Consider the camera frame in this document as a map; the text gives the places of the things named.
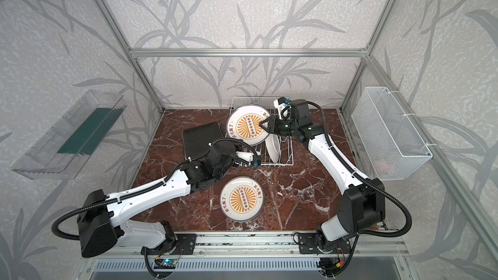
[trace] plate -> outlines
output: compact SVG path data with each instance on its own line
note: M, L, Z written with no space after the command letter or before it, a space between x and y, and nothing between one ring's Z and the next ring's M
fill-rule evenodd
M265 144L271 161L278 163L280 161L280 154L282 153L278 136L276 134L270 134L270 136L265 140Z
M243 140L251 146L263 142L269 135L259 127L259 123L270 116L270 113L258 105L244 105L235 109L227 121L229 137Z
M232 221L244 222L253 219L263 209L265 194L261 184L250 177L235 177L220 194L223 214Z

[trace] red marble tabletop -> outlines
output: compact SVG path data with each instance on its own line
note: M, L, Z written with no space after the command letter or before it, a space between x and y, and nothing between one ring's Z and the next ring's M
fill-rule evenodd
M329 134L354 163L337 110L326 109ZM167 110L134 182L134 187L164 177L184 159L184 129L217 121L225 134L228 109ZM312 110L314 123L321 123ZM169 221L174 231L205 230L315 230L337 212L341 193L323 165L298 142L293 143L294 165L231 168L214 186L148 209L133 219ZM233 177L255 178L265 192L265 205L256 218L231 221L220 209L219 195Z

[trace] leaf patterned wallpaper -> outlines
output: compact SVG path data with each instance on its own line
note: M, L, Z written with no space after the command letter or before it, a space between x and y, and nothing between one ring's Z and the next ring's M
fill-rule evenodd
M0 278L67 280L79 242L51 222L87 194L128 187L160 119L92 0L0 0ZM12 165L89 89L128 107L78 176L30 180ZM75 221L64 223L76 231Z
M133 48L363 48L387 0L106 0ZM166 107L304 95L340 106L358 59L141 59Z
M495 223L497 16L497 0L400 0L374 50L386 74ZM362 87L378 85L368 75L356 97ZM345 110L352 128L355 102ZM354 140L362 154L359 137ZM364 154L368 171L371 166ZM498 279L495 261L432 165L385 186L414 217L404 239L422 278ZM402 227L402 214L390 204L386 207L389 223Z

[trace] robotic arm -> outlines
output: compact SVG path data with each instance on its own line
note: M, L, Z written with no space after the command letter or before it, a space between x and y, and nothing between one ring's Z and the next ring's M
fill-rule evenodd
M322 112L323 125L312 123L309 104ZM259 124L260 127L268 133L290 136L301 142L325 166L343 195L337 215L317 228L315 240L320 251L329 253L339 241L354 235L398 237L407 233L411 227L408 210L383 191L380 180L369 179L331 141L320 106L305 100L289 101L283 97L275 101L275 106L279 116L270 116ZM243 152L243 147L251 152ZM208 152L178 163L166 177L109 195L104 195L103 190L90 193L84 206L58 218L52 225L52 231L65 239L80 240L82 257L85 258L115 246L140 246L156 254L169 252L174 249L176 236L167 222L144 223L130 218L160 203L213 185L223 178L231 166L257 166L260 164L258 155L243 141L232 138L215 140ZM394 233L367 230L385 218L385 198L405 213L405 227ZM62 232L59 225L75 215L78 215L79 235Z

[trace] wire mesh basket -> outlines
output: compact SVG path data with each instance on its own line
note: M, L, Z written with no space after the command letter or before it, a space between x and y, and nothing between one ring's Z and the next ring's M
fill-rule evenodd
M232 104L230 106L230 115L233 111L244 105L259 105L264 107L270 115L278 116L278 110L273 106L273 101L278 99L278 97L269 96L234 96L232 98ZM292 152L292 140L289 137L278 137L280 141L280 149L282 153L280 155L279 161L274 163L271 161L268 151L266 150L265 141L254 146L257 152L261 152L261 165L294 165L294 153Z
M379 179L407 178L432 158L408 115L386 87L365 87L352 120Z

